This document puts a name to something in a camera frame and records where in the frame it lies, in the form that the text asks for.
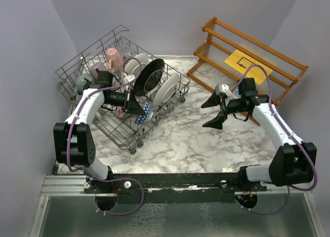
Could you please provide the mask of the blue zigzag patterned bowl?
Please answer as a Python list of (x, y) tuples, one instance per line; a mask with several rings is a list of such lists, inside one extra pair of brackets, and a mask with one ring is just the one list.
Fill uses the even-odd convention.
[(152, 113), (152, 105), (149, 101), (145, 101), (142, 105), (142, 109), (144, 110), (144, 114), (143, 115), (139, 115), (136, 117), (135, 119), (135, 124), (144, 124), (148, 121), (151, 113)]

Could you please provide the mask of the red patterned glass bowl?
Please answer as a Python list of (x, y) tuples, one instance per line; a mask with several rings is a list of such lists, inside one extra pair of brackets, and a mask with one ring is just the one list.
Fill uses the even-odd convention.
[(130, 118), (130, 114), (123, 111), (120, 106), (117, 107), (115, 114), (116, 114), (117, 118), (120, 120), (126, 120), (126, 119)]

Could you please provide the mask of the black rimmed cream plate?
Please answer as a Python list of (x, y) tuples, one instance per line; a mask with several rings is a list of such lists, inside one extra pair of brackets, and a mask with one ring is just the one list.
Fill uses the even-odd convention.
[(163, 59), (151, 61), (140, 73), (134, 84), (135, 96), (141, 97), (153, 90), (160, 82), (165, 68)]

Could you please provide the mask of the blue rimmed white plate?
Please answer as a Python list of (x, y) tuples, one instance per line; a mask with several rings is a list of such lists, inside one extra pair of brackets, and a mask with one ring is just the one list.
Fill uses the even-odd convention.
[(154, 108), (158, 108), (161, 104), (166, 103), (171, 96), (175, 93), (177, 83), (179, 82), (179, 75), (173, 74), (170, 78), (168, 78), (164, 84), (157, 91), (152, 106)]

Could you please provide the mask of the black rimmed printed plate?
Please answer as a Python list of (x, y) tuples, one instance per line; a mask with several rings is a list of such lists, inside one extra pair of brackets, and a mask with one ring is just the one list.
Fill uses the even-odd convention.
[[(146, 53), (138, 54), (135, 56), (135, 58), (137, 58), (140, 61), (141, 65), (142, 65), (142, 69), (144, 69), (149, 62), (149, 58)], [(122, 80), (123, 84), (125, 83), (124, 79), (128, 75), (137, 76), (140, 73), (139, 63), (135, 59), (132, 59), (127, 63), (124, 70), (125, 71), (121, 75), (121, 80)]]

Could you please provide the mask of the pink cream mug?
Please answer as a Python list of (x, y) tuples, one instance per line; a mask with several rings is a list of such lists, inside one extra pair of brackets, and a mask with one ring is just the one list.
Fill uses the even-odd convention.
[(106, 59), (108, 61), (108, 70), (110, 73), (114, 73), (116, 70), (121, 69), (124, 63), (122, 56), (115, 48), (109, 48), (106, 51)]

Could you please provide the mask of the purple mug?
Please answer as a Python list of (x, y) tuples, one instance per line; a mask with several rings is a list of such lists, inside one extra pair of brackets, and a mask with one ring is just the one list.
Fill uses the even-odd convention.
[(95, 64), (93, 64), (90, 68), (89, 68), (89, 73), (94, 77), (97, 78), (98, 76), (98, 71), (107, 71), (107, 67), (102, 63), (102, 62), (97, 62)]

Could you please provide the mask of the clear drinking glass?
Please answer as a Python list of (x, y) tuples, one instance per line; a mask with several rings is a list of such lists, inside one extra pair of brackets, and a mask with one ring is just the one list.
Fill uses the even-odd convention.
[(127, 43), (120, 45), (118, 51), (124, 60), (133, 57), (131, 46)]

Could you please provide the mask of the dark grey mug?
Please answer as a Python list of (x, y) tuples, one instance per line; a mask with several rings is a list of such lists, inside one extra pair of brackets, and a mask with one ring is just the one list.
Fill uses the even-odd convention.
[(84, 73), (76, 79), (75, 87), (79, 92), (83, 92), (84, 86), (87, 84), (87, 82), (94, 82), (94, 81), (95, 78), (91, 74)]

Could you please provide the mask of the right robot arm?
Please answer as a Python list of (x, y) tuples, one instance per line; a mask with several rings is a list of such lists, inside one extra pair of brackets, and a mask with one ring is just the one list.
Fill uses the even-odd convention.
[(308, 183), (314, 178), (317, 149), (313, 143), (304, 142), (283, 122), (276, 107), (266, 94), (260, 95), (253, 78), (245, 78), (238, 86), (240, 97), (234, 99), (229, 87), (218, 84), (202, 108), (219, 106), (215, 118), (203, 124), (205, 128), (221, 130), (229, 114), (247, 113), (264, 129), (276, 154), (268, 165), (240, 167), (237, 185), (249, 191), (256, 182), (276, 186), (291, 186)]

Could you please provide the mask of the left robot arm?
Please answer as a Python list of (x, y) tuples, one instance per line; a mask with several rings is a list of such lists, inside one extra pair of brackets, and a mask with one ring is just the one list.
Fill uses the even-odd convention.
[(103, 193), (113, 189), (114, 180), (111, 168), (96, 157), (90, 129), (96, 113), (102, 105), (110, 104), (132, 115), (145, 115), (133, 90), (118, 91), (129, 84), (113, 86), (113, 78), (111, 73), (98, 70), (96, 81), (84, 85), (82, 98), (73, 113), (53, 127), (56, 161), (65, 164), (71, 172), (81, 170), (94, 178), (96, 187)]

